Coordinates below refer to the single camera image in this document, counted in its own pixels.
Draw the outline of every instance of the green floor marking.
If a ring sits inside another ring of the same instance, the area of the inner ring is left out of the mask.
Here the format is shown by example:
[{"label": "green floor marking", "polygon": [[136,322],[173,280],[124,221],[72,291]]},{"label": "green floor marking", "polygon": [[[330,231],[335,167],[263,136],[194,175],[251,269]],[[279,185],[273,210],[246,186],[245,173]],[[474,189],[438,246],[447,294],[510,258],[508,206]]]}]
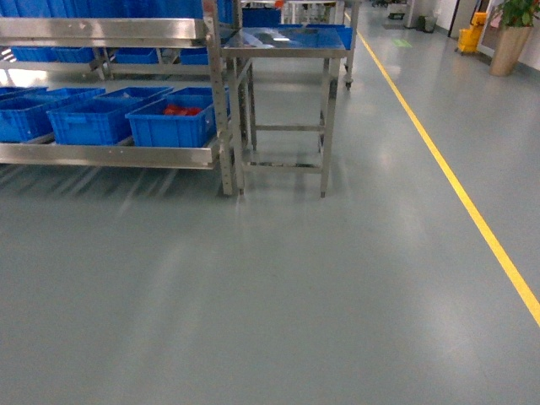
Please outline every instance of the green floor marking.
[{"label": "green floor marking", "polygon": [[400,48],[412,48],[413,46],[405,40],[391,40],[395,46]]}]

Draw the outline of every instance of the trash bin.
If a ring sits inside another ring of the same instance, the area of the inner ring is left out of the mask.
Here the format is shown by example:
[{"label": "trash bin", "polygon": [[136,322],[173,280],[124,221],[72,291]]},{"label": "trash bin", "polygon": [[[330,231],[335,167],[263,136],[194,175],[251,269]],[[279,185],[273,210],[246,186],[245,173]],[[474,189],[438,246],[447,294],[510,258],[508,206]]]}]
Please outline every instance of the trash bin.
[{"label": "trash bin", "polygon": [[437,23],[437,17],[426,17],[424,32],[432,33],[435,31],[435,24]]}]

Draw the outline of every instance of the shelf upright post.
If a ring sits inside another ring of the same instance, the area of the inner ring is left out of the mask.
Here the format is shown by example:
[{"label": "shelf upright post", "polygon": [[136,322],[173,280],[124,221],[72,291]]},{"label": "shelf upright post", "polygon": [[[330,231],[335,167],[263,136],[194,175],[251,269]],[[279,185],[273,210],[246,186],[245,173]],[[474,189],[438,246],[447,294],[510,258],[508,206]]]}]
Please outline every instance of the shelf upright post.
[{"label": "shelf upright post", "polygon": [[230,156],[231,132],[227,117],[227,99],[223,79],[223,63],[221,59],[221,36],[219,33],[219,16],[217,0],[201,0],[204,24],[207,27],[206,45],[210,66],[213,104],[216,114],[219,139],[219,165],[223,193],[233,194],[233,164]]}]

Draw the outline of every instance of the red object in crate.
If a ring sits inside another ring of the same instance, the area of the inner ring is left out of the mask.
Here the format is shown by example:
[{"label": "red object in crate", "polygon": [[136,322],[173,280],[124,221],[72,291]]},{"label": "red object in crate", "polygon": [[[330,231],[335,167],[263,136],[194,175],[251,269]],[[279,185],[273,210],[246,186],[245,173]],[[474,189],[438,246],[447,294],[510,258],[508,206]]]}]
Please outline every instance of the red object in crate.
[{"label": "red object in crate", "polygon": [[179,107],[178,105],[169,104],[163,111],[166,116],[196,116],[203,109],[198,107]]}]

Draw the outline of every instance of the stainless steel table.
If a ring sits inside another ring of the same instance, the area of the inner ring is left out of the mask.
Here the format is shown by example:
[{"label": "stainless steel table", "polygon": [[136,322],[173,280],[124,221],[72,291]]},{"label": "stainless steel table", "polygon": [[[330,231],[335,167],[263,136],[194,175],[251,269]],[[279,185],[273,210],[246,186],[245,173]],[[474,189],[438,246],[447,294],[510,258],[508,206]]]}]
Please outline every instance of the stainless steel table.
[{"label": "stainless steel table", "polygon": [[[338,94],[339,63],[348,55],[341,39],[332,28],[244,28],[222,48],[227,62],[231,102],[232,143],[235,151],[236,181],[244,191],[244,171],[293,171],[321,175],[321,197],[325,197],[332,156],[332,137]],[[320,121],[313,125],[257,125],[253,92],[253,58],[292,57],[324,60],[321,81]],[[319,165],[255,162],[245,159],[247,133],[253,150],[257,150],[257,131],[316,132],[319,138]]]}]

